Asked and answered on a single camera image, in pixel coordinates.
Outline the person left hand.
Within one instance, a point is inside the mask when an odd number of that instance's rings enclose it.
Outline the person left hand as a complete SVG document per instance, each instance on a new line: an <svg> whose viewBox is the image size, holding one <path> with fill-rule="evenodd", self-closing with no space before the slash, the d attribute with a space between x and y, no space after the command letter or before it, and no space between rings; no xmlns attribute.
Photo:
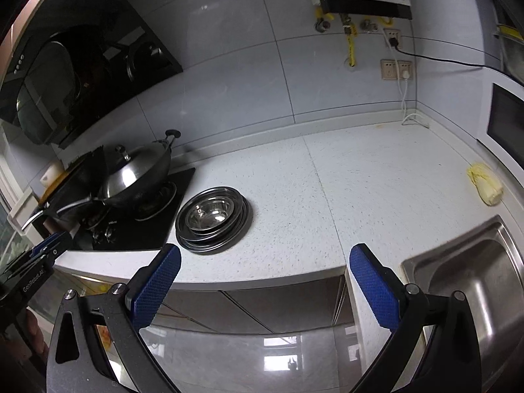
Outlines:
<svg viewBox="0 0 524 393"><path fill-rule="evenodd" d="M38 325L37 318L30 309L25 310L24 327L28 332L28 337L36 355L38 355L43 361L46 361L48 358L49 347L45 342L45 338L41 328Z"/></svg>

